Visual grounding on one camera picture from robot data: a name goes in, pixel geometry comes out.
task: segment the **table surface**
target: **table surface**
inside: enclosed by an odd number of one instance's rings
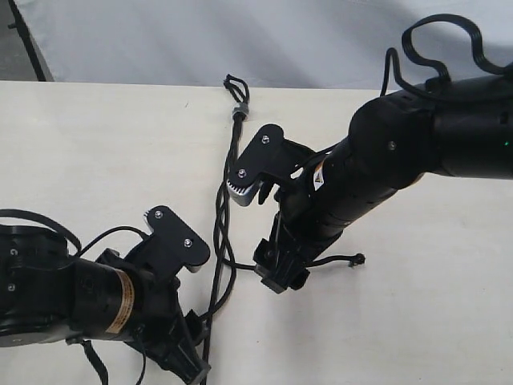
[[[241,148],[266,123],[327,147],[377,94],[251,92]],[[0,82],[2,207],[46,214],[85,243],[115,225],[144,229],[143,213],[168,205],[212,245],[232,106],[214,87]],[[363,252],[366,265],[316,268],[302,290],[280,295],[239,273],[214,324],[209,384],[511,383],[512,198],[508,181],[428,175],[329,249]],[[276,209],[273,200],[233,206],[238,261],[251,261]],[[113,235],[87,257],[136,242]],[[180,273],[184,311],[206,310],[214,264]],[[111,383],[135,383],[139,354],[95,346]],[[82,348],[64,342],[1,349],[0,370],[5,385],[98,381]],[[149,363],[144,383],[181,382]]]

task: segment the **cable connector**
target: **cable connector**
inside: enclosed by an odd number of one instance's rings
[[[233,108],[232,117],[239,113],[244,116],[243,120],[245,120],[249,115],[249,105],[247,103],[237,103]]]

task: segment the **white curtain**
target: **white curtain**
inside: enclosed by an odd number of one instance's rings
[[[17,0],[57,81],[379,88],[387,47],[430,14],[478,23],[492,62],[513,61],[511,0]],[[478,75],[468,36],[436,23],[418,50]],[[429,69],[406,65],[421,82]]]

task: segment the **sticker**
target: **sticker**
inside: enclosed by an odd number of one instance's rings
[[[118,334],[123,327],[127,324],[135,302],[134,284],[131,282],[130,277],[122,270],[114,269],[118,274],[121,281],[121,305],[119,306],[118,315],[115,316],[114,321],[105,330],[107,333]]]
[[[313,189],[317,191],[324,184],[324,177],[322,176],[322,165],[324,161],[317,165],[313,172]]]

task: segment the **gray floor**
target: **gray floor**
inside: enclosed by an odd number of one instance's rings
[[[0,0],[0,80],[36,81],[18,32],[7,28],[13,21],[7,0]]]

